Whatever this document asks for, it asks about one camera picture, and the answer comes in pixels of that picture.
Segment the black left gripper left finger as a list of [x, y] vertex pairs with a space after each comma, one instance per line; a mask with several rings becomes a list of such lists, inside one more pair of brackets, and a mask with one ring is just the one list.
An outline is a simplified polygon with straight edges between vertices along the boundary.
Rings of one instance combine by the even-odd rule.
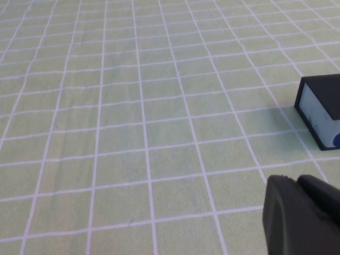
[[339, 227], [293, 180], [267, 180], [262, 223], [269, 254], [339, 254]]

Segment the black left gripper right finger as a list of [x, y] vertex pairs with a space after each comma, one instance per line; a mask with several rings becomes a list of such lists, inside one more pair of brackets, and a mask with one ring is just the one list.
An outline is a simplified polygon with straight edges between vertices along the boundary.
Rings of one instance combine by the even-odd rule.
[[339, 227], [339, 189], [312, 175], [299, 176], [297, 183], [315, 205]]

